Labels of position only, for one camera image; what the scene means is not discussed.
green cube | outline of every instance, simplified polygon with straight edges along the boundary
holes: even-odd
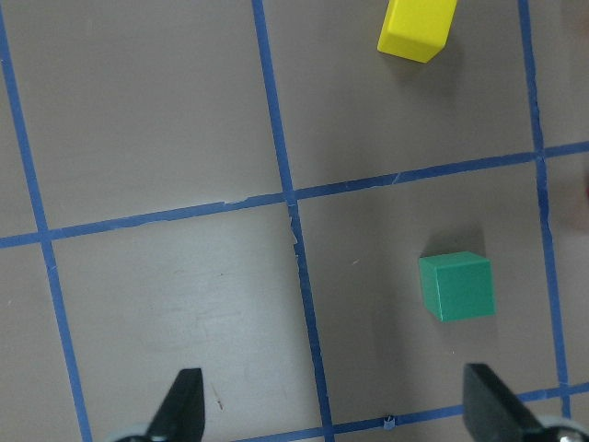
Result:
[[[423,303],[442,322],[495,313],[491,262],[469,251],[420,258]]]

small tape piece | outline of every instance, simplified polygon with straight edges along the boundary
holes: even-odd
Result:
[[[397,426],[397,419],[395,419],[395,416],[387,416],[385,418],[385,420],[383,421],[383,427],[386,430],[392,430],[396,426]]]

yellow block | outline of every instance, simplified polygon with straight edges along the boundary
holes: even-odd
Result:
[[[456,0],[390,0],[378,50],[427,63],[448,40]]]

blue tape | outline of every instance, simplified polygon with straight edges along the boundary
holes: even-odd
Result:
[[[397,418],[395,416],[387,416],[383,420],[383,426],[387,431],[393,430],[397,426]]]
[[[544,263],[549,290],[550,318],[552,324],[552,337],[554,353],[556,356],[557,376],[561,387],[568,387],[569,374],[567,368],[566,350],[564,343],[564,331],[562,327],[562,315],[560,312],[559,284],[554,256],[554,241],[550,231],[549,193],[548,193],[548,169],[546,166],[546,153],[544,149],[544,136],[540,123],[540,111],[537,104],[536,63],[532,46],[532,26],[529,4],[527,0],[519,0],[519,21],[522,32],[522,44],[524,49],[525,79],[529,99],[530,121],[534,139],[534,150],[538,153],[537,165],[537,200],[540,211],[540,226],[542,230],[542,244],[544,247]],[[571,416],[571,401],[568,395],[562,397],[562,415]]]
[[[145,224],[161,221],[177,221],[180,219],[193,218],[196,216],[233,212],[236,210],[262,207],[264,205],[279,204],[283,202],[284,197],[281,193],[272,193],[267,195],[253,196],[244,201],[236,203],[211,203],[194,205],[192,207],[165,210],[151,214],[133,215],[124,218],[98,221],[97,223],[89,223],[81,226],[56,228],[49,232],[49,236],[53,240],[79,237],[82,235],[92,235],[94,233],[107,232],[109,230],[117,230],[119,228],[139,227]]]
[[[589,152],[589,141],[572,143],[570,145],[555,145],[545,149],[546,157],[563,157],[565,155],[583,154]]]
[[[333,432],[336,435],[341,435],[344,433],[354,433],[356,431],[374,430],[375,428],[384,428],[382,417],[366,419],[365,421],[348,422],[346,424],[336,424],[333,426]]]
[[[529,391],[527,393],[518,394],[517,397],[523,402],[536,402],[560,398],[562,395],[566,394],[568,394],[566,390],[557,387],[555,389]]]
[[[503,157],[488,157],[481,159],[472,159],[458,163],[443,164],[441,166],[432,166],[425,169],[408,170],[399,173],[381,175],[379,177],[364,178],[360,180],[350,180],[326,184],[323,186],[308,187],[296,191],[296,198],[304,200],[307,198],[317,198],[319,196],[333,195],[336,193],[355,192],[373,187],[391,186],[404,182],[416,180],[426,180],[445,175],[456,173],[473,172],[476,170],[493,169],[516,164],[524,164],[534,161],[536,154],[525,152],[520,154],[511,154]]]
[[[573,385],[568,388],[568,392],[571,396],[574,394],[589,393],[589,382],[584,382],[583,384]]]
[[[288,213],[291,217],[291,229],[296,239],[294,253],[298,264],[298,275],[301,286],[301,295],[303,298],[303,309],[305,311],[306,329],[311,348],[311,358],[315,370],[315,382],[317,386],[319,411],[321,414],[321,423],[323,425],[323,436],[327,442],[334,442],[331,409],[329,407],[329,395],[327,381],[325,379],[325,369],[323,367],[323,357],[321,355],[321,346],[317,328],[317,318],[315,307],[313,305],[313,294],[311,292],[311,283],[306,264],[306,250],[303,239],[303,229],[298,212],[298,201],[296,200],[293,178],[288,162],[286,152],[286,143],[284,141],[283,122],[278,102],[278,92],[276,90],[276,80],[272,66],[270,41],[268,39],[268,30],[266,28],[266,17],[264,15],[264,5],[261,0],[252,0],[252,9],[254,22],[256,26],[256,35],[258,38],[258,47],[260,49],[260,61],[264,86],[266,88],[266,99],[268,100],[268,111],[270,114],[272,136],[274,148],[276,150],[276,159],[278,161],[278,170],[280,172],[281,183],[283,186],[284,197],[288,206]]]
[[[12,58],[8,48],[8,38],[6,36],[6,26],[2,8],[0,7],[0,59],[2,60],[2,68],[6,83],[6,93],[10,102],[10,110],[12,111],[12,118],[17,134],[18,148],[22,159],[23,169],[25,171],[25,178],[29,188],[29,197],[32,204],[33,214],[35,216],[35,223],[39,231],[39,236],[36,239],[40,240],[43,258],[47,267],[47,275],[49,278],[49,285],[52,294],[53,308],[55,310],[55,317],[59,329],[59,335],[64,349],[65,365],[70,379],[70,388],[74,397],[75,412],[80,428],[80,434],[84,442],[91,442],[92,435],[90,433],[90,425],[87,418],[86,406],[84,403],[84,396],[82,394],[82,386],[75,362],[74,347],[72,345],[72,338],[70,335],[67,318],[65,316],[64,300],[62,297],[62,289],[59,284],[59,277],[57,274],[57,264],[53,253],[51,242],[46,239],[48,227],[47,218],[43,210],[43,203],[40,196],[39,183],[37,181],[37,173],[33,162],[33,155],[30,150],[29,137],[27,135],[27,128],[25,118],[20,105],[20,97],[18,95],[17,79],[15,77],[14,67],[12,65]],[[20,236],[21,240],[32,239],[32,236]]]
[[[27,246],[40,242],[39,233],[25,233],[23,235],[15,235],[14,237],[0,238],[0,249],[8,249],[9,247]]]
[[[397,417],[397,425],[417,424],[418,422],[444,419],[446,417],[459,416],[462,414],[462,412],[462,405],[454,405],[451,407],[438,408],[437,410],[429,410],[426,412],[402,414],[401,416]]]
[[[307,430],[280,433],[278,435],[252,437],[240,439],[235,442],[291,442],[295,440],[310,439],[323,436],[323,428],[309,428]]]

grid line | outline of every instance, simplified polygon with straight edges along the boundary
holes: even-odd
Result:
[[[12,58],[8,48],[8,38],[6,36],[6,27],[2,8],[0,7],[0,59],[2,59],[2,69],[6,84],[6,94],[10,103],[10,110],[12,112],[12,120],[15,126],[17,136],[18,148],[22,166],[25,172],[25,179],[29,189],[29,198],[32,206],[35,223],[37,225],[39,241],[43,260],[45,260],[45,267],[49,279],[49,286],[52,295],[53,310],[55,313],[55,320],[57,322],[57,329],[59,332],[62,349],[64,352],[65,366],[70,382],[70,389],[74,399],[75,414],[80,430],[80,435],[84,442],[91,442],[92,435],[90,433],[90,425],[87,417],[87,410],[82,393],[82,385],[80,382],[80,375],[75,361],[74,346],[72,343],[72,336],[70,334],[69,325],[67,323],[67,316],[65,314],[64,298],[62,295],[62,288],[59,282],[59,274],[57,272],[57,263],[55,261],[55,254],[53,252],[53,245],[49,239],[49,228],[47,226],[47,218],[43,209],[43,201],[40,195],[39,182],[37,181],[37,172],[33,162],[33,155],[30,150],[29,137],[27,135],[27,126],[25,118],[22,113],[20,105],[20,97],[18,95],[17,79],[12,65]]]
[[[519,0],[519,21],[522,32],[522,45],[524,50],[525,80],[527,83],[528,104],[530,122],[532,125],[532,138],[534,150],[538,153],[536,159],[537,201],[542,231],[542,247],[544,250],[544,263],[546,279],[549,291],[550,321],[552,326],[552,338],[554,354],[556,356],[556,369],[559,385],[569,385],[569,373],[567,368],[567,356],[564,342],[564,330],[562,326],[562,314],[560,311],[559,282],[556,270],[556,258],[554,256],[554,240],[550,230],[550,202],[548,186],[548,168],[546,165],[546,152],[544,148],[544,135],[540,122],[540,108],[537,102],[536,62],[532,45],[532,25],[530,19],[529,4],[527,0]],[[562,415],[571,417],[571,400],[568,395],[563,395]]]
[[[261,71],[264,78],[266,98],[268,100],[268,112],[270,114],[278,170],[280,172],[284,198],[286,199],[288,207],[288,215],[291,218],[291,230],[295,237],[294,254],[298,266],[299,283],[303,299],[303,309],[305,312],[306,331],[308,334],[311,359],[313,361],[315,372],[315,384],[317,388],[321,424],[323,426],[323,436],[325,437],[326,442],[335,442],[333,423],[331,422],[331,409],[329,407],[328,387],[325,378],[325,369],[323,367],[321,344],[319,341],[317,317],[315,315],[315,307],[313,304],[313,292],[306,263],[305,239],[303,237],[303,228],[301,226],[301,218],[298,211],[298,201],[293,187],[293,178],[291,176],[288,153],[286,151],[286,142],[284,140],[283,122],[272,66],[270,41],[268,30],[266,28],[266,17],[264,15],[264,5],[262,0],[252,0],[251,6],[254,14],[258,47],[260,49]]]
[[[562,395],[576,396],[580,394],[589,393],[589,382],[582,384],[573,385],[570,387],[556,387],[545,390],[532,390],[526,393],[518,394],[517,397],[526,403],[536,401],[546,401],[550,399],[561,398]],[[451,405],[448,407],[436,408],[431,410],[425,410],[416,413],[400,414],[393,417],[395,420],[395,427],[402,425],[413,425],[427,421],[434,421],[437,419],[445,419],[448,417],[456,417],[461,415],[463,412],[461,405]],[[335,424],[334,433],[341,435],[345,433],[356,433],[359,431],[366,430],[384,430],[384,417],[376,417],[374,419],[366,419],[363,421],[348,422],[344,424]],[[253,437],[250,439],[240,439],[235,442],[274,442],[274,441],[295,441],[301,440],[295,438],[297,436],[303,436],[302,438],[310,438],[314,436],[321,436],[318,434],[321,428],[309,428],[308,430],[301,430],[291,433],[280,433],[277,435]]]
[[[72,389],[75,401],[75,409],[80,426],[80,432],[84,442],[90,442],[91,434],[87,420],[87,411],[84,404],[84,397],[81,390],[81,383],[77,364],[75,362],[74,348],[72,346],[71,335],[67,324],[65,307],[62,295],[62,289],[59,281],[59,274],[52,248],[52,240],[62,238],[72,238],[81,235],[90,235],[99,232],[116,230],[119,228],[139,227],[148,223],[160,221],[174,221],[186,218],[192,218],[201,215],[213,215],[223,212],[231,212],[241,209],[260,207],[269,204],[286,203],[291,216],[291,229],[293,230],[297,244],[294,245],[294,251],[299,266],[299,278],[303,303],[306,313],[307,330],[309,332],[309,341],[311,343],[311,353],[314,360],[316,371],[316,383],[318,388],[319,405],[323,427],[309,428],[306,430],[294,431],[271,436],[254,437],[243,439],[244,441],[262,442],[262,441],[291,441],[300,440],[316,436],[325,436],[328,441],[333,441],[334,434],[348,433],[352,431],[362,431],[367,429],[382,427],[383,418],[370,419],[365,421],[352,422],[347,424],[333,425],[331,422],[329,397],[327,393],[327,382],[321,359],[320,346],[318,345],[318,330],[313,309],[312,293],[306,268],[306,254],[301,227],[300,216],[298,214],[298,200],[315,198],[320,196],[333,195],[342,192],[357,192],[373,187],[383,187],[396,185],[403,182],[415,180],[426,180],[434,177],[441,177],[463,172],[472,172],[481,169],[493,169],[507,167],[516,164],[525,164],[534,161],[537,168],[537,198],[538,209],[540,212],[540,225],[542,229],[542,239],[545,254],[545,265],[547,274],[547,283],[549,285],[549,304],[552,321],[552,331],[555,347],[555,356],[557,363],[557,373],[559,377],[559,386],[548,390],[535,390],[519,395],[523,401],[542,401],[550,398],[562,399],[562,412],[565,416],[570,415],[570,397],[577,394],[589,392],[589,382],[569,386],[568,371],[566,367],[566,352],[564,346],[562,318],[560,312],[560,296],[558,289],[557,270],[554,257],[553,237],[549,227],[549,196],[548,196],[548,170],[547,158],[562,157],[589,152],[589,141],[573,143],[569,145],[558,145],[553,147],[544,147],[542,130],[539,119],[539,107],[537,104],[537,85],[536,85],[536,68],[534,54],[532,50],[531,22],[529,16],[529,6],[527,0],[518,0],[520,14],[520,28],[522,31],[522,43],[524,47],[526,83],[528,88],[528,98],[530,107],[530,119],[532,123],[532,134],[534,139],[534,152],[512,154],[502,157],[488,157],[457,163],[450,163],[440,166],[433,166],[425,169],[416,169],[392,173],[379,177],[371,177],[360,180],[348,180],[339,183],[319,185],[304,189],[295,190],[292,182],[291,170],[288,164],[288,156],[284,142],[282,119],[278,104],[278,94],[276,91],[275,79],[271,65],[271,50],[268,40],[268,31],[263,12],[262,0],[252,0],[254,20],[260,48],[260,60],[262,64],[262,73],[269,106],[271,118],[272,134],[276,148],[276,156],[283,185],[282,193],[257,195],[242,202],[235,203],[212,203],[201,204],[180,209],[173,209],[162,212],[155,212],[144,215],[133,215],[124,218],[89,223],[80,226],[62,227],[49,229],[47,219],[43,209],[40,187],[37,181],[37,175],[34,168],[32,153],[29,146],[26,124],[22,113],[20,99],[17,92],[17,81],[14,68],[10,58],[10,51],[6,37],[6,28],[2,9],[0,7],[0,58],[4,71],[6,91],[10,102],[13,116],[13,123],[17,134],[18,147],[22,159],[25,178],[29,189],[29,198],[37,225],[37,232],[31,232],[11,237],[0,238],[0,249],[24,246],[29,244],[40,243],[43,253],[43,259],[47,267],[52,302],[55,310],[55,317],[58,324],[60,339],[64,350],[64,358],[70,377],[70,387]],[[397,425],[415,424],[432,419],[440,419],[462,413],[459,405],[444,407],[436,410],[429,410],[418,413],[404,414],[396,416]]]

